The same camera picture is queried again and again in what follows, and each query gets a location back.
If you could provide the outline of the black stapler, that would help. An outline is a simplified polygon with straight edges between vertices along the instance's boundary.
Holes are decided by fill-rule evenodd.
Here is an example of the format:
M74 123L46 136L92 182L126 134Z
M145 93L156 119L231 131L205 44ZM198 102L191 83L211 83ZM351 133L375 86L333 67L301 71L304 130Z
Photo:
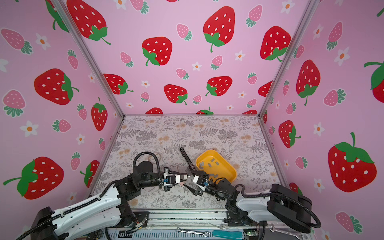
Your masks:
M193 165L192 161L190 160L189 156L187 155L185 149L184 148L180 148L180 152L181 152L182 156L184 157L184 159L187 161L189 169L190 170L191 169L196 170L195 166Z

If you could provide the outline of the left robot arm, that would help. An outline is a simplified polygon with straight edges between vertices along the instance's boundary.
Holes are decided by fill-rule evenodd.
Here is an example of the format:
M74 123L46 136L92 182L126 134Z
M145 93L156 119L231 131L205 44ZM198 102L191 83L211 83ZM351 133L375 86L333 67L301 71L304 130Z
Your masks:
M32 240L74 240L94 231L109 227L130 226L138 230L143 223L133 213L129 201L141 194L141 190L158 187L169 191L188 179L187 173L160 168L154 153L139 153L133 160L133 172L109 183L99 194L77 204L52 210L40 210L28 231L18 238Z

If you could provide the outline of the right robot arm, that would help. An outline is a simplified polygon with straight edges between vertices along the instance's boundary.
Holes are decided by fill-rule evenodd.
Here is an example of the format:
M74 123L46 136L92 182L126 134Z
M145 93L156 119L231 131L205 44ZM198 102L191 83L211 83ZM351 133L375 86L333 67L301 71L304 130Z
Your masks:
M195 196L208 194L217 201L224 201L229 213L226 222L235 226L252 226L257 223L282 222L289 228L309 234L322 223L312 211L312 201L282 185L273 184L271 189L259 193L246 193L242 184L232 185L226 178L213 181L205 171L190 168L193 187L188 189Z

